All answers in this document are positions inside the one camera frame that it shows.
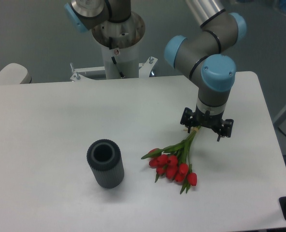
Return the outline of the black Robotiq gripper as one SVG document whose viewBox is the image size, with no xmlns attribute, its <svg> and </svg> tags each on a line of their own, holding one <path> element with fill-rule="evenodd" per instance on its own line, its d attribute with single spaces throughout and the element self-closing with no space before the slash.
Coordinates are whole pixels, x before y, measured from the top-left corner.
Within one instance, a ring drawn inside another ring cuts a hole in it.
<svg viewBox="0 0 286 232">
<path fill-rule="evenodd" d="M 233 119 L 222 120 L 223 112 L 217 115 L 211 115 L 210 111 L 203 113 L 196 107 L 196 111 L 193 112 L 190 108 L 185 107 L 180 124 L 184 125 L 187 132 L 190 133 L 192 127 L 202 126 L 209 129 L 213 129 L 218 134 L 217 141 L 221 138 L 230 138 L 232 134 L 232 128 L 234 124 Z"/>
</svg>

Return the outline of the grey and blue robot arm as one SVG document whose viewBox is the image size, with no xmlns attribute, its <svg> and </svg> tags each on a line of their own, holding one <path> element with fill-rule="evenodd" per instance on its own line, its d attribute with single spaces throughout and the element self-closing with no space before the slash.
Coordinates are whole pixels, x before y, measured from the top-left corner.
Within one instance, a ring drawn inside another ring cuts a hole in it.
<svg viewBox="0 0 286 232">
<path fill-rule="evenodd" d="M 239 14 L 227 13 L 218 0 L 189 0 L 187 5 L 202 32 L 193 40 L 175 36 L 164 51 L 167 63 L 198 87 L 196 109 L 185 108 L 181 124 L 230 137 L 234 121 L 222 116 L 236 65 L 223 51 L 246 35 L 247 25 Z M 146 28 L 129 0 L 72 0 L 64 8 L 77 30 L 91 31 L 101 45 L 107 79 L 139 76 L 137 45 Z"/>
</svg>

